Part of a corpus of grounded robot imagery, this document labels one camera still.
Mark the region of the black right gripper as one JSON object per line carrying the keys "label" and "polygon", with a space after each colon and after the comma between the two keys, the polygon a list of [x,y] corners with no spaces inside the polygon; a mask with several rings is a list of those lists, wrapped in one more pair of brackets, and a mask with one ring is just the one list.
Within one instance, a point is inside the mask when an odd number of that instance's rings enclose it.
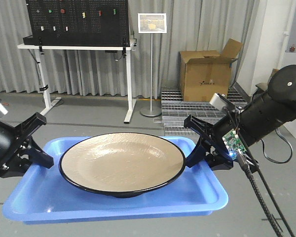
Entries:
{"label": "black right gripper", "polygon": [[[258,171],[258,163],[252,157],[247,142],[240,131],[240,125],[237,121],[237,113],[228,112],[226,116],[215,125],[189,115],[184,120],[184,127],[190,128],[202,138],[211,138],[212,148],[214,149],[208,155],[206,147],[203,146],[203,139],[199,138],[192,152],[186,158],[186,166],[191,168],[198,164],[205,157],[206,162],[212,170],[230,170],[234,163],[238,163],[242,170],[250,170],[251,173]],[[234,129],[246,148],[244,154],[238,154],[236,160],[232,160],[228,155],[228,150],[223,143],[222,137],[230,130]]]}

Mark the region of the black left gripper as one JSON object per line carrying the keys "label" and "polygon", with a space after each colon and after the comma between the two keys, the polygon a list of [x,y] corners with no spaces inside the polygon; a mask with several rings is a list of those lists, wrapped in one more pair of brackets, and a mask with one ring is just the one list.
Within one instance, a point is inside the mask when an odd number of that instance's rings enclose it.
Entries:
{"label": "black left gripper", "polygon": [[[21,177],[34,162],[45,168],[54,165],[48,155],[32,138],[32,134],[46,125],[46,117],[36,112],[25,121],[13,127],[0,121],[0,177]],[[25,150],[29,161],[23,158]]]}

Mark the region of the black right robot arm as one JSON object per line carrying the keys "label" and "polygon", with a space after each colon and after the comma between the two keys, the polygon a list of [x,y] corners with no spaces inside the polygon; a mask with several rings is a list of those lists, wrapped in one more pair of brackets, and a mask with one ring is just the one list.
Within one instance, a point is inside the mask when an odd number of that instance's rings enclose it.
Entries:
{"label": "black right robot arm", "polygon": [[199,134],[199,140],[186,158],[186,166],[193,167],[200,161],[207,162],[212,170],[233,168],[233,160],[222,140],[233,125],[233,119],[247,146],[268,135],[286,122],[296,119],[296,65],[280,69],[270,79],[268,88],[256,96],[240,114],[225,115],[215,124],[190,115],[184,126]]}

